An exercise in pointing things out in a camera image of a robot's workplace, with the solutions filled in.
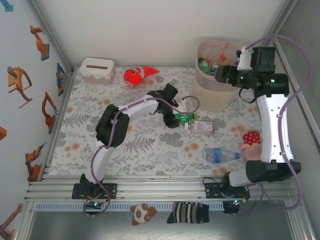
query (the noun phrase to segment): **red strawberry plush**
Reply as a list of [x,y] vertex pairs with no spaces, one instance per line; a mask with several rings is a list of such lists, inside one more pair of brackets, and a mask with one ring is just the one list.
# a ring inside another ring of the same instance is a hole
[[249,131],[243,136],[244,143],[249,144],[261,144],[260,133],[258,131]]

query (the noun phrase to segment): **white box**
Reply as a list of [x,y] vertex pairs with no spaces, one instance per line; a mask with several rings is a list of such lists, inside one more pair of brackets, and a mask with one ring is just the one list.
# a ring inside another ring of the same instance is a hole
[[80,73],[88,82],[111,84],[116,76],[116,68],[112,60],[86,58],[81,64]]

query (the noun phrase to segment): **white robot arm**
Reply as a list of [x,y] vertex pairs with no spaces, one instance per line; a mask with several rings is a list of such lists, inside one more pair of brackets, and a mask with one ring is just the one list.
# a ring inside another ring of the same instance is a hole
[[[130,105],[135,105],[136,103],[138,103],[135,106],[130,107],[130,108],[129,108],[129,105],[119,106],[118,109],[119,109],[119,111],[125,109],[122,113],[129,117],[129,123],[131,123],[134,120],[138,119],[139,117],[142,117],[145,114],[153,114],[154,112],[157,111],[159,103],[157,102],[157,100],[154,100],[153,98],[154,97],[152,97],[151,95],[146,95],[142,99],[139,99],[139,100],[132,102],[130,104]],[[96,143],[96,149],[98,149],[99,147],[104,146],[104,145],[105,144],[103,142],[98,141]],[[114,147],[110,147],[108,149],[102,148],[98,152],[98,154],[95,156],[95,159],[93,162],[93,173],[99,181],[102,181],[104,179],[105,169],[106,169],[107,163],[108,163],[110,156],[113,153],[114,149],[115,149]],[[90,168],[88,168],[86,170],[85,177],[91,183],[93,183],[93,184],[97,183],[91,174]]]
[[[276,50],[274,47],[254,47],[252,50],[237,51],[240,57],[238,66],[219,67],[215,78],[221,83],[231,84],[242,89],[252,89],[254,100],[259,107],[263,147],[261,161],[247,161],[244,168],[227,172],[222,178],[222,192],[226,196],[237,194],[243,186],[259,182],[283,181],[292,177],[292,172],[284,159],[284,154],[291,162],[296,173],[301,171],[301,164],[294,162],[290,149],[287,111],[282,114],[282,131],[278,126],[280,110],[288,100],[289,81],[286,74],[275,73]],[[283,139],[281,150],[280,135]]]

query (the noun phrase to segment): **red toy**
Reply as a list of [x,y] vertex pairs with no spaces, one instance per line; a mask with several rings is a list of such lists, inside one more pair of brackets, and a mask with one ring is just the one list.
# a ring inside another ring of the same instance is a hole
[[260,140],[260,133],[258,131],[249,131],[248,133],[244,134],[243,140],[245,144],[249,144],[250,146],[252,144],[261,144]]
[[125,71],[123,79],[130,86],[137,86],[143,82],[145,77],[157,73],[159,73],[159,71],[150,66],[134,67]]

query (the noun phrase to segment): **floral tablecloth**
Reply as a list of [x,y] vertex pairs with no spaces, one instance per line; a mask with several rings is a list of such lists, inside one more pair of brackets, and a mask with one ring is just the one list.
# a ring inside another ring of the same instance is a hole
[[[110,85],[90,83],[75,68],[71,95],[63,118],[50,166],[50,175],[81,175],[89,166],[96,146],[95,127],[110,103],[122,106],[142,98],[152,90],[162,90],[167,83],[178,89],[176,100],[192,95],[194,68],[159,67],[160,73],[147,77],[136,87],[123,80],[124,67],[116,68]],[[252,98],[251,91],[244,91]],[[242,132],[261,132],[255,104],[248,104],[236,94],[222,112],[197,113],[201,121],[214,122],[214,135],[169,129],[161,114],[144,115],[132,122],[124,142],[117,147],[107,166],[107,175],[223,175],[245,165],[244,160],[210,163],[203,156],[207,148],[222,147],[237,151]]]

